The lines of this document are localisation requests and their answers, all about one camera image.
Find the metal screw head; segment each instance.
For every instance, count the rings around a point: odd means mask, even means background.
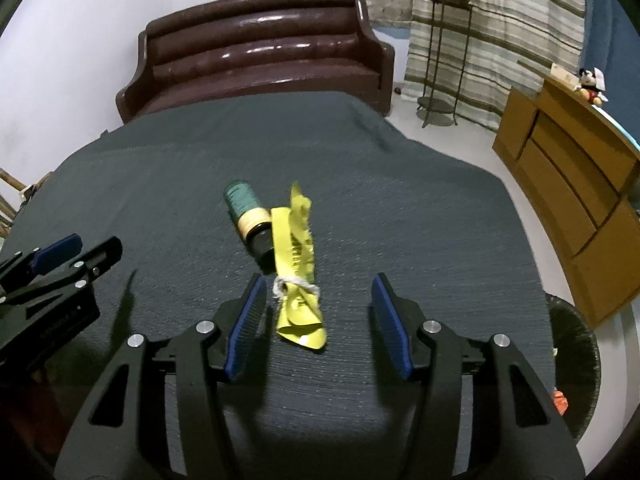
[[[127,339],[127,344],[132,348],[138,348],[143,342],[145,342],[145,337],[142,334],[134,334]]]
[[[510,345],[511,339],[509,339],[509,337],[505,336],[504,334],[496,334],[494,335],[494,343],[504,348]]]
[[[216,326],[210,321],[201,321],[196,325],[196,330],[201,334],[208,334],[211,332]]]
[[[422,329],[425,332],[429,332],[430,334],[437,334],[440,330],[442,330],[442,325],[436,320],[430,319],[422,324]]]

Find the blue wall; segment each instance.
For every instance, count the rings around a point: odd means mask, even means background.
[[[640,142],[640,36],[617,0],[587,0],[580,66],[604,72],[603,109]]]

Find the green bottle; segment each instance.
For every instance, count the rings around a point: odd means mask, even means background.
[[[271,214],[262,207],[248,182],[235,180],[226,186],[224,199],[240,238],[265,274],[275,272]]]

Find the white wall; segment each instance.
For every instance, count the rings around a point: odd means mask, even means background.
[[[393,27],[375,27],[373,32],[380,41],[389,43],[396,50],[394,63],[394,82],[404,81],[406,60],[409,56],[409,29]]]
[[[0,36],[0,168],[25,184],[122,122],[114,98],[152,19],[212,0],[24,0]],[[0,193],[19,204],[0,182]]]

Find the metal plant stand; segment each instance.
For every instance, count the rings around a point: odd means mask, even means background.
[[[435,21],[436,15],[436,4],[440,4],[440,20],[438,22]],[[455,7],[457,9],[464,9],[469,13],[469,20],[466,26],[466,43],[465,43],[465,55],[462,58],[462,68],[460,69],[460,80],[458,81],[458,90],[456,91],[456,99],[453,105],[444,102],[441,99],[434,99],[433,92],[436,88],[436,79],[438,77],[438,66],[440,64],[440,47],[442,46],[442,25],[444,22],[444,9],[445,7]],[[429,120],[429,116],[432,112],[438,114],[452,114],[453,122],[457,125],[456,121],[456,108],[458,107],[458,98],[460,97],[460,87],[462,86],[462,76],[465,73],[465,65],[466,65],[466,53],[469,48],[469,33],[471,31],[471,16],[473,13],[473,5],[462,2],[459,0],[431,0],[431,20],[433,25],[431,25],[431,35],[429,38],[429,55],[427,57],[427,70],[424,73],[424,87],[422,89],[422,97],[418,98],[418,110],[420,108],[426,108],[427,114],[424,118],[424,123],[422,127],[424,128],[427,125],[427,121]],[[438,34],[438,49],[436,51],[436,59],[435,59],[435,67],[433,71],[433,82],[429,81],[429,68],[431,65],[431,47],[433,46],[433,29],[439,28],[440,33]],[[431,87],[431,94],[427,97],[427,85]]]

